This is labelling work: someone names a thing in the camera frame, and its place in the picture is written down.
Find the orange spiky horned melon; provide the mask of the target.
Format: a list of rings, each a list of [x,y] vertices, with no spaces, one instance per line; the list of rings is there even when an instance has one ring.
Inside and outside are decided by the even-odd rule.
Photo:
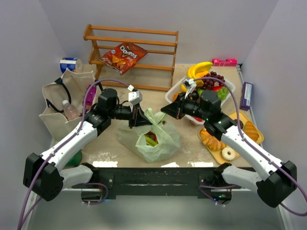
[[[172,101],[174,102],[174,101],[177,99],[177,97],[178,97],[179,95],[181,95],[181,94],[182,94],[182,92],[177,92],[177,93],[175,93],[175,94],[173,95]]]

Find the clear plastic water bottle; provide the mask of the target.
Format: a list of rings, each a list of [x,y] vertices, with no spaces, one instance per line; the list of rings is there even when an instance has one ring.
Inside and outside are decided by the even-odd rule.
[[[69,103],[68,100],[62,101],[62,104],[63,104],[63,111],[67,120],[69,121],[74,120],[80,116],[80,113],[77,110],[77,108],[71,103]]]

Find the dark red grapes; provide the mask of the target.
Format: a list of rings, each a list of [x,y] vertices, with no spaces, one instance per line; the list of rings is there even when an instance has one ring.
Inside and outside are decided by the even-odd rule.
[[[203,90],[215,90],[215,88],[224,87],[225,79],[224,76],[217,74],[214,71],[211,71],[205,74],[204,79],[202,79],[202,87]]]

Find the Doritos chip bag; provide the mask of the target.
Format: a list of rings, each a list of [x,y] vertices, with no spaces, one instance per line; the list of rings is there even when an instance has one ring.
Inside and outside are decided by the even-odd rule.
[[[123,75],[147,54],[147,50],[134,43],[121,43],[106,52],[99,60]]]

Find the purple snack bag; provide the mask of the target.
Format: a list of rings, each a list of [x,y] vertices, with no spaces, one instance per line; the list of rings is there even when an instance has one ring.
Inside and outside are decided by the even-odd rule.
[[[83,98],[83,104],[85,104],[85,110],[88,111],[91,109],[93,102],[95,100],[96,95],[96,87],[92,87],[90,91],[88,92],[87,96],[84,96]]]

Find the green celery stalk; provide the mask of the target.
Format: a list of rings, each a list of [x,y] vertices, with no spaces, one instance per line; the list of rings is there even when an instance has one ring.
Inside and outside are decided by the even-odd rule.
[[[147,145],[152,147],[158,145],[158,143],[154,139],[150,138],[148,135],[145,135],[144,137]]]

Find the purple box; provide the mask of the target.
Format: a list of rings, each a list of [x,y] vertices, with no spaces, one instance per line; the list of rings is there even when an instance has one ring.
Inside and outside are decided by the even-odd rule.
[[[253,84],[250,82],[244,82],[242,85],[242,93],[240,98],[239,108],[244,111],[248,111],[251,107],[251,99],[253,92]]]

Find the light green plastic bag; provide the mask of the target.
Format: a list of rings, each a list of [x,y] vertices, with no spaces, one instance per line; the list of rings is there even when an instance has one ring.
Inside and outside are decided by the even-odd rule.
[[[179,132],[163,112],[155,113],[148,108],[145,116],[152,123],[150,126],[129,128],[125,122],[120,123],[119,143],[147,162],[169,159],[180,149]]]

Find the wooden shelf rack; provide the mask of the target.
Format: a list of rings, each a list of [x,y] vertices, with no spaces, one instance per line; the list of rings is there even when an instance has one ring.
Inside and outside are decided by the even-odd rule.
[[[94,31],[112,31],[124,33],[136,33],[143,35],[173,36],[174,41],[154,41],[136,38],[98,36]],[[83,39],[92,42],[92,51],[89,56],[89,64],[96,65],[95,78],[98,79],[103,66],[114,69],[123,75],[131,68],[154,69],[171,72],[170,86],[152,86],[137,84],[136,87],[143,90],[166,92],[173,86],[177,46],[179,32],[159,31],[148,29],[134,29],[122,27],[107,27],[88,24]],[[139,64],[138,61],[146,54],[169,55],[173,57],[172,65]]]

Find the beige canvas tote bag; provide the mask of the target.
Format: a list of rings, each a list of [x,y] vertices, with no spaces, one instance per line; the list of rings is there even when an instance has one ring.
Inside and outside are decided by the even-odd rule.
[[[55,141],[73,131],[82,119],[83,109],[88,112],[98,101],[100,83],[86,94],[94,82],[93,71],[76,73],[67,69],[54,82],[43,86],[46,108],[39,117]]]

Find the yellow banana bunch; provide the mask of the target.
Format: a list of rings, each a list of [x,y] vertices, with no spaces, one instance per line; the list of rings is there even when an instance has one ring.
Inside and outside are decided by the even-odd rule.
[[[201,62],[191,66],[187,71],[187,77],[191,79],[202,78],[209,73],[209,70],[213,66],[212,62]]]

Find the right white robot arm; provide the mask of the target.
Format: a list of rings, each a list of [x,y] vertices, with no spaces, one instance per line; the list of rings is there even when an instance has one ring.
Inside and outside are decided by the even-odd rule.
[[[220,175],[224,182],[256,192],[270,207],[279,206],[297,188],[297,167],[291,161],[282,162],[247,136],[233,119],[221,111],[221,100],[214,91],[204,91],[199,101],[181,93],[161,112],[181,119],[185,115],[204,120],[206,131],[236,151],[254,172],[223,164]]]

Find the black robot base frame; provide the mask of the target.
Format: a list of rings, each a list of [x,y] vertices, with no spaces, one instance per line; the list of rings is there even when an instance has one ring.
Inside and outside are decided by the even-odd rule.
[[[228,204],[232,189],[221,182],[212,167],[97,168],[87,185],[78,184],[83,201],[118,196],[195,196],[212,197]]]

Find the red cherries pile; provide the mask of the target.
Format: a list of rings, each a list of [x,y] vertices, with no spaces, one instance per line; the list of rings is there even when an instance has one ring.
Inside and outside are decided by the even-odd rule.
[[[151,132],[151,131],[148,132],[148,137],[151,138],[153,141],[158,142],[155,133],[153,133],[153,132]]]

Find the white glazed donut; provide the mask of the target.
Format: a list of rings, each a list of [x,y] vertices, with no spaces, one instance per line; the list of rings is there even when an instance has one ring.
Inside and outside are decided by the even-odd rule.
[[[236,152],[230,147],[222,149],[221,155],[226,161],[232,161],[236,158]]]

